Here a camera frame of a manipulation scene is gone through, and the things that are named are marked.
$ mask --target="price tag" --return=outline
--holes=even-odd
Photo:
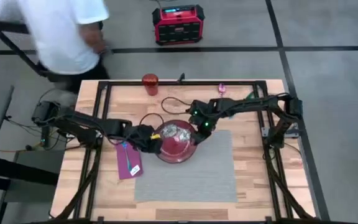
[[[134,176],[138,171],[140,171],[140,167],[139,165],[136,165],[134,168],[132,168],[131,175]]]

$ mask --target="black pants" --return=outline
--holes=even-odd
[[[106,71],[106,68],[102,64],[102,60],[100,59],[94,68],[85,73],[77,75],[61,75],[50,73],[47,78],[50,82],[65,83],[65,89],[67,91],[77,94],[80,91],[82,80],[107,80],[109,79],[109,75]]]

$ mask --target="red power station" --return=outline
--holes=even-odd
[[[200,5],[155,9],[155,42],[159,45],[198,42],[203,38],[204,18]]]

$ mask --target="person's arm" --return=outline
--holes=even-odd
[[[71,0],[71,5],[80,27],[80,35],[96,53],[105,48],[103,34],[99,29],[99,21],[109,17],[103,0]]]

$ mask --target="purple tag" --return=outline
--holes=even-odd
[[[129,179],[138,177],[143,174],[143,167],[140,161],[140,152],[134,150],[134,148],[128,142],[124,142],[116,146],[117,151],[117,163],[118,163],[118,176],[119,179]],[[130,170],[128,169],[127,156],[130,163]]]

